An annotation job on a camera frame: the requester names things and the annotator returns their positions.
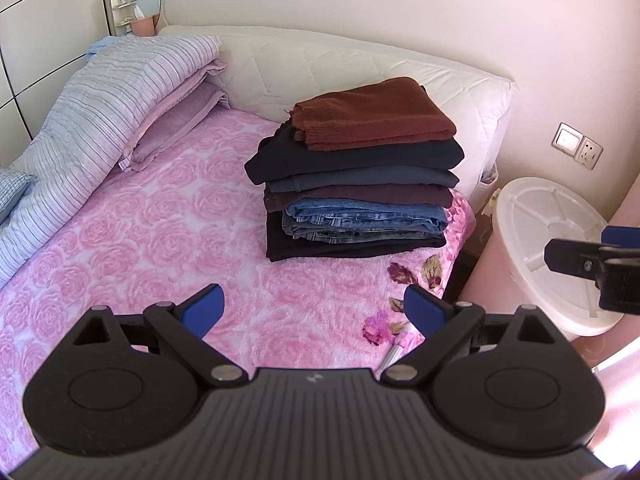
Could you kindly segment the brown knitted vest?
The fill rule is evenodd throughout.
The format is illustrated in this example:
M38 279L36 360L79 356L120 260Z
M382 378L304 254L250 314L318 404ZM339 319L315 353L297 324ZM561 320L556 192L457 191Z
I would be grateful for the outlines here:
M316 152L446 141L457 133L452 120L409 77L298 102L290 122L294 139Z

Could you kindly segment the stack of folded dark clothes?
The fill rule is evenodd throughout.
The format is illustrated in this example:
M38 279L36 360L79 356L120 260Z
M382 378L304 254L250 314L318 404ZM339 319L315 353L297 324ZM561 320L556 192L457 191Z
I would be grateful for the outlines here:
M314 152L285 122L245 163L262 185L266 256L367 258L446 244L459 179L454 139Z

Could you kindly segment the pink curtain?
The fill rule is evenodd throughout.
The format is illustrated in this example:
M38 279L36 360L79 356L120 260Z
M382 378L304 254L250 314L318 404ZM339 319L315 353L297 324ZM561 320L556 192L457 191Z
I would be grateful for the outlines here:
M602 422L590 442L608 466L639 463L639 319L624 316L608 332L573 342L605 390Z

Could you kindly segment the pink rose bed blanket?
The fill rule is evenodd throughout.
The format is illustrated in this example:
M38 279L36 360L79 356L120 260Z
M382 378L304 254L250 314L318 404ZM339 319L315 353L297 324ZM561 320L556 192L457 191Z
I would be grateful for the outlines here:
M377 367L409 278L441 294L428 248L367 259L266 256L262 189L245 163L272 122L218 107L140 172L115 171L1 292L1 467L35 449L24 389L88 307L139 313L224 289L207 341L246 370Z

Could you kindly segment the grey checked pillow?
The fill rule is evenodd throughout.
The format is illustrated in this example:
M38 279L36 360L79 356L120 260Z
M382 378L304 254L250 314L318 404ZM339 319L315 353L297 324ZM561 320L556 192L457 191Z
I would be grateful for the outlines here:
M1 169L0 174L0 223L9 218L11 211L35 183L37 178L13 169Z

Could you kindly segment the folded pink pillowcases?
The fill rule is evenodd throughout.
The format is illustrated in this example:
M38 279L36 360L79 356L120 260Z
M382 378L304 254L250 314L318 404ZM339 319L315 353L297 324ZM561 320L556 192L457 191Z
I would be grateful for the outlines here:
M155 105L125 145L117 163L119 169L142 171L191 132L217 105L228 110L226 92L213 83L213 76L226 67L223 62L213 60Z

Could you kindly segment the striped white duvet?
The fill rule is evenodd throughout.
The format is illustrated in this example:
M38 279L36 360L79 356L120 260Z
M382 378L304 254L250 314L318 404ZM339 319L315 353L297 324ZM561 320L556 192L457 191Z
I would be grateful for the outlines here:
M12 169L35 181L1 226L1 281L70 221L152 110L219 56L216 36L122 37L66 82Z

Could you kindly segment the white padded headboard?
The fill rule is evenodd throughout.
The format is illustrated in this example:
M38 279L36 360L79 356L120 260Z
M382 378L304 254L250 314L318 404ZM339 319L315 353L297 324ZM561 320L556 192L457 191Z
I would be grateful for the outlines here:
M454 170L458 191L479 210L495 188L516 91L508 78L434 55L306 30L168 25L161 32L219 37L227 67L215 84L233 108L272 122L284 122L295 103L319 94L411 77L457 127L465 154Z

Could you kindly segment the white wardrobe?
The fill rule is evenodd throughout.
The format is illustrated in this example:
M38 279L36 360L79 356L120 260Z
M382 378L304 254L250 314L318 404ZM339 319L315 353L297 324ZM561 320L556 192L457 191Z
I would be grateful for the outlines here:
M105 0L1 0L1 165L39 133L85 53L111 32Z

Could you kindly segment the wall socket beside bed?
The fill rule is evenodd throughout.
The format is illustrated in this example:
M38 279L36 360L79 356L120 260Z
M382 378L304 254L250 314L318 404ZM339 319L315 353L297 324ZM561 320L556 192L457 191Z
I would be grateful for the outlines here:
M597 144L596 141L588 138L588 136L584 136L576 150L574 161L589 170L593 170L602 153L603 148L600 144Z

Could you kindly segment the wall switch beside bed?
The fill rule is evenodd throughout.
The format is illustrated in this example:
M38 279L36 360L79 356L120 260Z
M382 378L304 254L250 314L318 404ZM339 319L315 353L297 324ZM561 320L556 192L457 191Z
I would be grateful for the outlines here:
M551 145L558 151L574 157L582 144L584 135L577 129L561 122L555 131Z

